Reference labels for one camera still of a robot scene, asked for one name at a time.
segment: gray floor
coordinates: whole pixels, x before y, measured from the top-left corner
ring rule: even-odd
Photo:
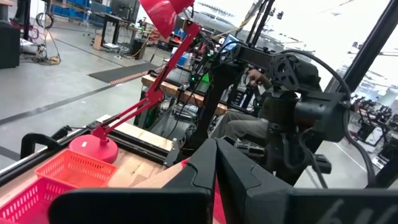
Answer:
[[[55,23],[51,32],[62,58],[60,65],[48,67],[22,63],[17,68],[1,70],[0,121],[15,114],[98,90],[107,84],[87,74],[145,63],[155,52],[155,49],[147,48],[142,60],[120,60],[114,57],[114,53],[92,49],[90,38],[83,36],[82,31],[85,30],[92,32],[92,29],[61,20]],[[48,49],[50,53],[55,53],[51,42]],[[169,54],[157,50],[152,63],[162,64],[163,58]],[[66,124],[86,125],[103,114],[115,114],[137,102],[140,91],[141,82],[137,79],[35,116],[5,123],[0,125],[0,146],[19,153],[21,138],[26,133],[52,134]],[[324,142],[319,152],[326,155],[333,164],[332,173],[325,176],[330,187],[361,188],[366,185],[363,161],[359,153],[350,146],[343,142]],[[12,163],[13,160],[0,156],[0,168]],[[297,187],[314,188],[318,185],[318,180],[310,169],[297,183]]]

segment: metal frame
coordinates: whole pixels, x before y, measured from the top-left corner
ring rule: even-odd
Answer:
[[[44,134],[31,133],[25,135],[25,137],[22,138],[21,144],[21,160],[0,173],[0,187],[64,150],[76,137],[91,133],[98,123],[99,121],[94,121],[87,125],[87,127],[71,133],[58,142]],[[168,156],[169,151],[159,146],[155,146],[118,130],[111,131],[108,137],[112,139],[120,149],[124,149],[127,152],[131,152],[166,167],[173,165],[171,162],[165,163],[166,158],[169,157],[168,160],[171,159],[170,156]],[[34,148],[37,143],[46,144],[47,148],[35,153]],[[179,151],[178,144],[174,143],[172,150]]]

